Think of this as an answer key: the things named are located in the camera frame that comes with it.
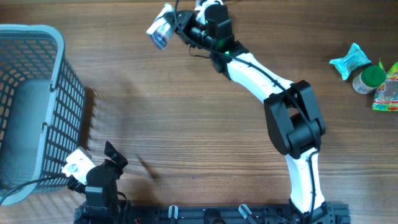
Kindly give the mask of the colourful gummy candy bag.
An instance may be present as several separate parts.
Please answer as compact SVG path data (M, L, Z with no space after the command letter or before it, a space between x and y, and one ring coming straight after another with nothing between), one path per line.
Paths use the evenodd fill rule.
M374 94L372 105L376 111L397 111L397 62L386 72L386 80Z

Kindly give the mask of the green lid jar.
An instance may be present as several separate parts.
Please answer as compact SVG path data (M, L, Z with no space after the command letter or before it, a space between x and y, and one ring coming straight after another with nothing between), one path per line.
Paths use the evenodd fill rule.
M377 65L371 65L354 78L353 89L360 94L368 94L386 80L385 71Z

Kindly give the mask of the teal wet wipes pack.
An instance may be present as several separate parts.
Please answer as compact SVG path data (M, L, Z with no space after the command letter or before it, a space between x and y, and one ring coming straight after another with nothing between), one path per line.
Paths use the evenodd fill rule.
M343 81L347 80L354 70L370 63L370 59L356 43L351 45L346 56L329 61L329 64L333 65L341 75Z

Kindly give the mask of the white blue plaster box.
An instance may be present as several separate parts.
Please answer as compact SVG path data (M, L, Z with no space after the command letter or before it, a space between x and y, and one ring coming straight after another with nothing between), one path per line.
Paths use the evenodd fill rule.
M165 3L152 25L146 31L146 34L153 41L154 45L160 50L164 50L166 48L169 40L174 34L174 28L165 18L166 13L173 11L172 5Z

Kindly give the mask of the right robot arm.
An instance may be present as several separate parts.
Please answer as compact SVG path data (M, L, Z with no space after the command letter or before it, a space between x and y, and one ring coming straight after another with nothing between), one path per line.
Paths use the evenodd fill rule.
M287 161L292 210L302 222L318 220L325 204L318 174L325 123L311 85L284 79L261 65L236 40L222 1L198 1L193 11L175 6L170 22L186 44L210 53L218 73L263 103L269 139Z

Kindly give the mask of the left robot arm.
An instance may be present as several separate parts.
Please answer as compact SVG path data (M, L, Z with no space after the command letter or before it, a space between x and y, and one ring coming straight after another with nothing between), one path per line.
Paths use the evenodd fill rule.
M125 194L118 191L116 181L120 179L128 161L108 141L104 154L108 158L88 171L83 191L86 201L75 209L74 223L127 223L130 202Z

